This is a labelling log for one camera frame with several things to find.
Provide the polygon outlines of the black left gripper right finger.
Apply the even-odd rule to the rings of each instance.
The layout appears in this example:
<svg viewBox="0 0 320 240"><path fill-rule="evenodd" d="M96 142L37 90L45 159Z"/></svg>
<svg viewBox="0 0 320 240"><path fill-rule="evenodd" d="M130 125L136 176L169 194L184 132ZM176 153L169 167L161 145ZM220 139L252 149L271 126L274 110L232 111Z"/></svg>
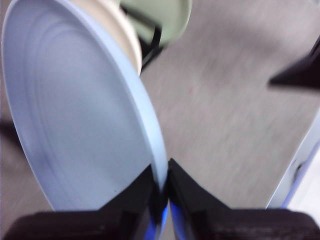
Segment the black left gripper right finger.
<svg viewBox="0 0 320 240"><path fill-rule="evenodd" d="M318 240L307 214L287 209L234 209L202 188L174 159L167 186L178 240Z"/></svg>

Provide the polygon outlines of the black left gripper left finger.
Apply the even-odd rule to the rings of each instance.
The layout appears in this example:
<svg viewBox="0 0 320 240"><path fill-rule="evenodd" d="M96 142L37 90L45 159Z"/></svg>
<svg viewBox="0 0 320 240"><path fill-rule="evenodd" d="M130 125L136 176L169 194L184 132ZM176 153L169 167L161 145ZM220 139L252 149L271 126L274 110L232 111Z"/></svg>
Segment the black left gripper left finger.
<svg viewBox="0 0 320 240"><path fill-rule="evenodd" d="M166 194L151 166L98 210L37 212L18 218L6 240L157 240L166 222Z"/></svg>

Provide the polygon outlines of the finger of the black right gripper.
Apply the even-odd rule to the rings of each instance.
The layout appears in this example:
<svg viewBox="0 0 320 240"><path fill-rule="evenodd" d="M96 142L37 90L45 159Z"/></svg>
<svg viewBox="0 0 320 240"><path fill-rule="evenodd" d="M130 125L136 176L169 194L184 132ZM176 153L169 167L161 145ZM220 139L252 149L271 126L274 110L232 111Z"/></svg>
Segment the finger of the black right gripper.
<svg viewBox="0 0 320 240"><path fill-rule="evenodd" d="M298 61L273 75L268 86L274 88L320 89L320 38L310 52Z"/></svg>

